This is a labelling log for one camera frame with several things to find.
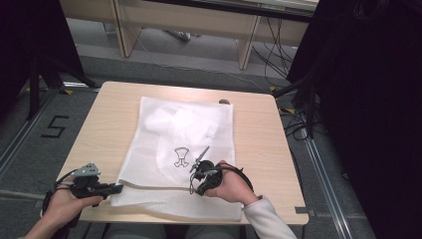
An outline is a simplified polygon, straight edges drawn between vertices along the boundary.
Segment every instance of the white cloth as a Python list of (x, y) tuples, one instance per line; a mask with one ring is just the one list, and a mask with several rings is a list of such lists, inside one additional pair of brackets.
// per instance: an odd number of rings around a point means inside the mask
[[(142, 98), (137, 129), (117, 179), (125, 187), (111, 198), (111, 205), (139, 204), (175, 216), (240, 220), (239, 204), (189, 194), (189, 170), (207, 146), (202, 160), (216, 164), (224, 159), (235, 165), (233, 106)], [(193, 182), (195, 187), (200, 183)], [(221, 210), (204, 210), (215, 206)]]

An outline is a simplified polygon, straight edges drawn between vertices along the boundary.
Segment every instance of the gray floor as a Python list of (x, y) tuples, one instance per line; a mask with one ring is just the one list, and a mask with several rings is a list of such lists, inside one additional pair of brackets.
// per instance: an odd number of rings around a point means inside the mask
[[(251, 55), (248, 69), (239, 70), (236, 43), (233, 39), (200, 36), (192, 37), (189, 43), (183, 43), (163, 31), (143, 29), (131, 56), (123, 59), (119, 55), (115, 34), (106, 34), (102, 23), (80, 20), (68, 20), (68, 23), (86, 74), (98, 83), (124, 81), (262, 94), (267, 94), (270, 86), (280, 89), (289, 84), (275, 71), (266, 68), (255, 53)], [(254, 46), (267, 56), (268, 50), (262, 43), (255, 43)], [(296, 52), (291, 47), (286, 47), (285, 50), (292, 57)], [(280, 61), (275, 57), (270, 60), (275, 63)], [(63, 79), (74, 81), (67, 75), (63, 75)], [(49, 94), (54, 96), (53, 99), (46, 106), (34, 129), (29, 132), (23, 146), (13, 156), (7, 171), (0, 175), (2, 238), (22, 236), (36, 222), (39, 214), (37, 202), (40, 200), (35, 198), (42, 197), (57, 177), (97, 95), (81, 89), (74, 90), (71, 95), (45, 92), (44, 99)], [(292, 97), (293, 95), (287, 95), (279, 98), (278, 106), (291, 108)], [(23, 91), (11, 112), (1, 118), (0, 153), (7, 151), (9, 143), (26, 123), (28, 99), (29, 93)], [(43, 134), (57, 133), (48, 128), (54, 116), (69, 117), (59, 119), (60, 124), (66, 127), (64, 133), (60, 138), (42, 137)], [(284, 127), (296, 122), (291, 116), (281, 118)], [(351, 185), (341, 176), (340, 158), (332, 148), (329, 133), (324, 130), (323, 124), (316, 125), (316, 129), (315, 143), (321, 163), (350, 230), (350, 237), (346, 238), (375, 238)], [(310, 213), (307, 226), (292, 226), (294, 232), (298, 238), (345, 238), (335, 226), (306, 143), (295, 139), (293, 135), (288, 136), (288, 142), (298, 165), (298, 175)], [(88, 225), (87, 222), (80, 222), (79, 227), (73, 230), (71, 238), (81, 238)], [(100, 238), (103, 228), (103, 224), (93, 224), (88, 238)], [(248, 233), (248, 238), (254, 238), (253, 233)]]

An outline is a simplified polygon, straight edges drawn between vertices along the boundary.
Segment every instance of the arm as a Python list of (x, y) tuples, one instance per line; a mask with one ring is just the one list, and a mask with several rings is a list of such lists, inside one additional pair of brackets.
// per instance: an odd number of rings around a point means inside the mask
[(74, 219), (87, 206), (99, 204), (101, 196), (76, 198), (69, 190), (69, 186), (61, 185), (52, 196), (47, 212), (24, 237), (51, 238), (57, 230)]
[(258, 236), (267, 238), (297, 238), (290, 227), (279, 217), (273, 204), (266, 197), (259, 198), (248, 184), (233, 171), (223, 170), (220, 186), (209, 189), (205, 195), (220, 197), (228, 202), (241, 202), (246, 218)]
[(297, 238), (292, 229), (277, 214), (270, 200), (265, 196), (259, 201), (245, 206), (244, 212), (260, 238)]

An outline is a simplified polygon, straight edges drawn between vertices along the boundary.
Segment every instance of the black drawing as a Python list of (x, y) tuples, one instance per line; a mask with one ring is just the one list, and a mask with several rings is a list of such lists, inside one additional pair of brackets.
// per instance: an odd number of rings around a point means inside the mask
[(185, 157), (187, 152), (189, 151), (189, 148), (187, 147), (177, 147), (174, 148), (174, 151), (177, 153), (178, 156), (178, 161), (174, 163), (174, 165), (176, 167), (179, 167), (180, 165), (183, 165), (183, 167), (186, 167), (187, 165), (189, 165), (189, 162), (185, 161)]
[(69, 117), (66, 116), (54, 116), (53, 119), (50, 121), (47, 128), (56, 128), (59, 129), (59, 133), (56, 135), (50, 135), (50, 134), (41, 134), (41, 137), (49, 137), (49, 138), (59, 138), (62, 135), (62, 132), (65, 130), (64, 126), (55, 126), (53, 123), (56, 119), (68, 119)]

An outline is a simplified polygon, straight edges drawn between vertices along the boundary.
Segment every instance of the wooden table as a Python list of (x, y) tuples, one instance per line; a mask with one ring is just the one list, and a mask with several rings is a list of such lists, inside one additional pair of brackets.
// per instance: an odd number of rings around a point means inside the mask
[[(289, 146), (275, 100), (270, 95), (107, 82), (96, 98), (59, 176), (94, 162), (102, 172), (101, 182), (116, 182), (137, 127), (141, 97), (184, 102), (234, 105), (236, 165), (244, 167), (255, 192), (273, 202), (290, 225), (304, 225), (307, 214)], [(142, 211), (139, 206), (111, 207), (110, 200), (86, 208), (81, 220), (101, 222), (207, 223), (176, 221)], [(243, 216), (241, 224), (247, 224)]]

